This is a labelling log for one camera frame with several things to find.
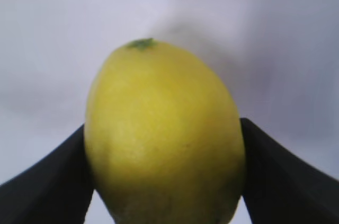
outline lemon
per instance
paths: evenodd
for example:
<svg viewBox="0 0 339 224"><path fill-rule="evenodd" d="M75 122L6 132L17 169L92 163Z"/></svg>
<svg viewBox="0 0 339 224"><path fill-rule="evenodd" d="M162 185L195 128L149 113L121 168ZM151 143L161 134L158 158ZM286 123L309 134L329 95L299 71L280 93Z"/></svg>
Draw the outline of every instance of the lemon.
<svg viewBox="0 0 339 224"><path fill-rule="evenodd" d="M117 224L232 219L245 177L237 106L194 54L154 39L111 53L88 95L84 137Z"/></svg>

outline white wall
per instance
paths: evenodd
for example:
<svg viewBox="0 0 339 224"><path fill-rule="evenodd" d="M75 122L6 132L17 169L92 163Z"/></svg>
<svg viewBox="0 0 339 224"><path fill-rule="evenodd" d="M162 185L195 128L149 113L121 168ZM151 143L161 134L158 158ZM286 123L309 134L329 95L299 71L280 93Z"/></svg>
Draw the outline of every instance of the white wall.
<svg viewBox="0 0 339 224"><path fill-rule="evenodd" d="M110 51L149 35L202 57L243 117L339 178L338 15L339 0L0 0L0 183L83 123ZM86 223L111 223L97 196ZM243 203L233 223L249 223Z"/></svg>

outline white backdrop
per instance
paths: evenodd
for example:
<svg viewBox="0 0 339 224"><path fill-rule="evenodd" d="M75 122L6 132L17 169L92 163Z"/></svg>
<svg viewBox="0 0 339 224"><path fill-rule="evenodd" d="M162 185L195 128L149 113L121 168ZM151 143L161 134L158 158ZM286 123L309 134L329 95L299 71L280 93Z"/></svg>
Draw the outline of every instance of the white backdrop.
<svg viewBox="0 0 339 224"><path fill-rule="evenodd" d="M339 0L0 0L0 183L84 121L116 47L153 36L202 57L241 116L339 178ZM87 224L111 223L95 195ZM234 224L249 223L241 202Z"/></svg>

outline yellow lemon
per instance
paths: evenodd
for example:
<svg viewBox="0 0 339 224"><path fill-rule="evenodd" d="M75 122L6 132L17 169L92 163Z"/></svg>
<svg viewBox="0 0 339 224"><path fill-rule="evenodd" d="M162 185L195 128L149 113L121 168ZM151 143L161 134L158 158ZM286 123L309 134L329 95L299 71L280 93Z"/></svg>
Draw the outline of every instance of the yellow lemon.
<svg viewBox="0 0 339 224"><path fill-rule="evenodd" d="M245 150L229 91L199 58L154 39L111 53L84 128L95 187L117 224L228 223Z"/></svg>

